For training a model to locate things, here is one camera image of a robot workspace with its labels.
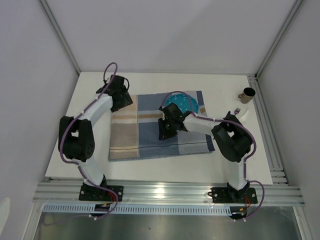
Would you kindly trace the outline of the teal dotted plate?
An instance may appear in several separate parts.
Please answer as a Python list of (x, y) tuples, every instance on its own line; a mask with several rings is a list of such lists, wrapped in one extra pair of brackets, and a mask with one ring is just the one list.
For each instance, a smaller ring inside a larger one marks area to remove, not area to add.
[(182, 113), (193, 111), (198, 114), (200, 110), (197, 99), (186, 93), (172, 94), (164, 101), (163, 106), (167, 107), (169, 104), (175, 104)]

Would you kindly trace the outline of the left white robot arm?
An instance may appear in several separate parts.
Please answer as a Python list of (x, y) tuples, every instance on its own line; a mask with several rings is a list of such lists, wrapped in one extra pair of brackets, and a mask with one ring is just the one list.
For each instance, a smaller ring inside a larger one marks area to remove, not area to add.
[(59, 121), (58, 151), (66, 164), (76, 165), (83, 183), (90, 186), (90, 194), (101, 201), (108, 195), (104, 174), (94, 158), (95, 138), (93, 127), (104, 114), (110, 115), (133, 104), (129, 94), (129, 80), (111, 75), (103, 87), (96, 91), (94, 100), (77, 116), (63, 116)]

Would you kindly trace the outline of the blue beige checked cloth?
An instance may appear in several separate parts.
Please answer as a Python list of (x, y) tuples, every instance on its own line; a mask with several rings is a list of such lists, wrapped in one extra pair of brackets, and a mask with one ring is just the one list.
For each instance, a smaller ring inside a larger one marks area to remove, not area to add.
[[(186, 92), (197, 99), (199, 112), (206, 116), (203, 93)], [(182, 155), (207, 154), (215, 151), (213, 139), (199, 132), (180, 131), (173, 138), (159, 140), (159, 110), (170, 97), (167, 92), (133, 95), (133, 104), (112, 113), (109, 161), (133, 161)]]

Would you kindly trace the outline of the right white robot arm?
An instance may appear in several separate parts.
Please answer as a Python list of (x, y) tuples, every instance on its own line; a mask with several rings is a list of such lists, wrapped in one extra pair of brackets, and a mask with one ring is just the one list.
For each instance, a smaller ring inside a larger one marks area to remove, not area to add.
[(159, 110), (163, 113), (158, 119), (159, 140), (173, 138), (181, 131), (213, 137), (220, 153), (228, 160), (228, 198), (240, 202), (250, 187), (246, 163), (257, 148), (253, 135), (230, 113), (223, 119), (214, 119), (192, 111), (183, 113), (174, 103), (161, 106)]

